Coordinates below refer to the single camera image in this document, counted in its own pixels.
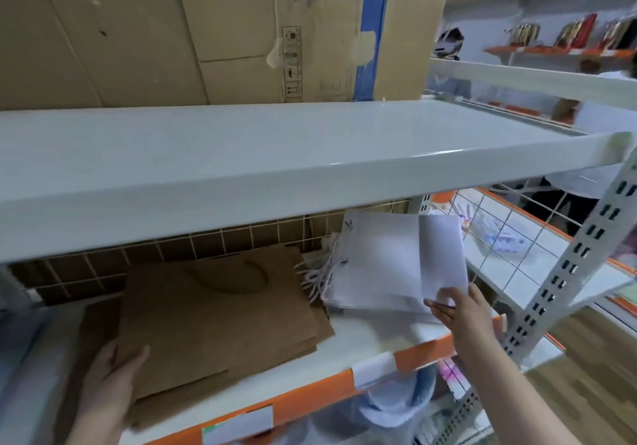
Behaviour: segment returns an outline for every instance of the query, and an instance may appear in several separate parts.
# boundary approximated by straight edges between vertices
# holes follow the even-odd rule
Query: wooden floor
[[[589,308],[551,334],[566,356],[527,375],[540,395],[583,445],[636,445],[637,341]]]

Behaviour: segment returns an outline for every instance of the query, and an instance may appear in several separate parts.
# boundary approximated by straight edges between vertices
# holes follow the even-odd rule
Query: hand
[[[144,346],[128,361],[113,368],[117,342],[105,345],[84,378],[78,415],[67,445],[110,445],[119,442],[123,419],[131,404],[137,372],[148,359]]]
[[[493,345],[499,348],[489,303],[475,284],[469,284],[469,295],[459,288],[442,288],[438,298],[450,298],[456,306],[429,299],[425,300],[425,305],[451,331],[461,360],[466,362],[476,359],[481,352],[491,350]]]

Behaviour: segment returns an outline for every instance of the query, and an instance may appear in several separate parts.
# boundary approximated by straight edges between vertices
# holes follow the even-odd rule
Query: blue tape
[[[380,37],[383,33],[386,2],[387,0],[363,0],[362,3],[361,32],[374,31],[376,33],[376,47],[374,48],[372,60],[366,65],[356,68],[354,101],[372,101],[374,99],[378,48],[380,47]]]

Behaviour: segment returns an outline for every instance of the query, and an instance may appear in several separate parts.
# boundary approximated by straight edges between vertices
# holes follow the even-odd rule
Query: white shirt
[[[622,71],[601,73],[600,76],[631,79]],[[573,127],[588,133],[634,132],[637,134],[637,111],[598,103],[582,103],[575,114]],[[618,163],[606,167],[571,170],[570,172],[546,175],[546,180],[565,192],[589,199],[601,199],[621,168],[622,164]]]

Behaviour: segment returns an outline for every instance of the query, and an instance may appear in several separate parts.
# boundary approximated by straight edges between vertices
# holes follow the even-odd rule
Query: black pants
[[[540,185],[549,186],[550,183],[548,182],[548,180],[542,179],[542,183]],[[563,190],[548,190],[545,192],[536,192],[532,194],[531,199],[535,200],[535,202],[537,202],[538,204],[542,204],[543,206],[548,207],[549,209],[554,209],[559,203],[563,194]],[[538,219],[547,222],[549,217],[551,216],[552,211],[538,206],[535,202],[527,200],[524,206],[524,210],[526,210],[532,216],[536,216]],[[569,217],[569,219],[578,222],[579,224],[583,224],[597,202],[599,202],[599,200],[588,199],[586,197],[579,197],[578,195],[574,195],[572,193],[566,193],[566,197],[562,201],[560,207],[565,206],[567,202],[570,202],[571,206],[566,216]],[[579,227],[579,225],[567,221],[566,233],[573,237]]]

